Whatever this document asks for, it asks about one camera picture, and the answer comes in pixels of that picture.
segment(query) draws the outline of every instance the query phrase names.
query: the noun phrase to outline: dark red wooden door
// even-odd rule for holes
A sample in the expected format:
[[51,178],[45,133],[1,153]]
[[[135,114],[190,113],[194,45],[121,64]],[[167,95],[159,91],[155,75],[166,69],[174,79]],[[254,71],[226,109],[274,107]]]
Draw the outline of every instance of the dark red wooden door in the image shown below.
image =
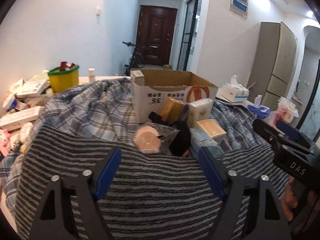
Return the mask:
[[147,47],[140,51],[144,64],[156,66],[169,64],[176,17],[177,9],[141,6],[137,45]]

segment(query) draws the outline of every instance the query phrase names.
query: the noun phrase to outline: black and gray striped fabric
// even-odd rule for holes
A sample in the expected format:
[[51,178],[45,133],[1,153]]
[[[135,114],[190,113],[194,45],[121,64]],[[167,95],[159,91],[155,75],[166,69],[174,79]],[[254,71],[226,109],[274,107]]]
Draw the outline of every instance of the black and gray striped fabric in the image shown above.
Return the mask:
[[[204,239],[221,201],[213,196],[200,165],[193,158],[145,155],[136,148],[98,138],[81,138],[44,125],[25,156],[15,208],[22,240],[27,240],[45,187],[53,175],[75,176],[103,159],[113,146],[122,149],[122,162],[107,196],[98,204],[116,240]],[[269,145],[222,155],[230,169],[258,177],[267,174],[279,196],[287,175],[272,163]],[[87,239],[76,198],[73,212],[81,239]],[[234,239],[243,227],[248,198],[238,218]]]

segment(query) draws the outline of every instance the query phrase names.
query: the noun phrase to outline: refrigerator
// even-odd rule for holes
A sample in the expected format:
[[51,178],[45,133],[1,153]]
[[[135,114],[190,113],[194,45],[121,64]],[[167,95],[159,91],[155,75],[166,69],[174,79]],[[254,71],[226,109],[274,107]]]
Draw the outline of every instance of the refrigerator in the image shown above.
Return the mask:
[[290,85],[297,44],[296,36],[283,22],[261,22],[256,56],[248,82],[248,86],[255,83],[250,88],[250,102],[262,95],[262,105],[271,111],[277,109],[278,99],[286,97]]

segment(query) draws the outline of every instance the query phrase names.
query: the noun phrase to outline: green rim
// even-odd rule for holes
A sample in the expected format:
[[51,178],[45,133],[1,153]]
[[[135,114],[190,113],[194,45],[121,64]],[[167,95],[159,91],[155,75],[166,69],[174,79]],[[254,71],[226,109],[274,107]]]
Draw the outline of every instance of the green rim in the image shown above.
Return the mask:
[[71,70],[69,70],[69,71],[56,72],[59,68],[60,68],[60,67],[56,67],[56,68],[50,70],[50,71],[48,72],[48,76],[59,76],[59,75],[64,75],[64,74],[70,74],[70,73],[76,71],[77,69],[79,69],[79,65],[76,65],[75,68],[73,68],[73,69],[71,69]]

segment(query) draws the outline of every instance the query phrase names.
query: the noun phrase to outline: yellow bucket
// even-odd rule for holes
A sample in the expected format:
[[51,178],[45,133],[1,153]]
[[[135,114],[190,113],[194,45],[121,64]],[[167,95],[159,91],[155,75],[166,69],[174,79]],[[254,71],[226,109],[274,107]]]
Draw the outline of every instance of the yellow bucket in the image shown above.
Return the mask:
[[77,86],[79,84],[79,65],[71,70],[59,71],[60,67],[48,72],[51,88],[53,92],[60,93],[63,90]]

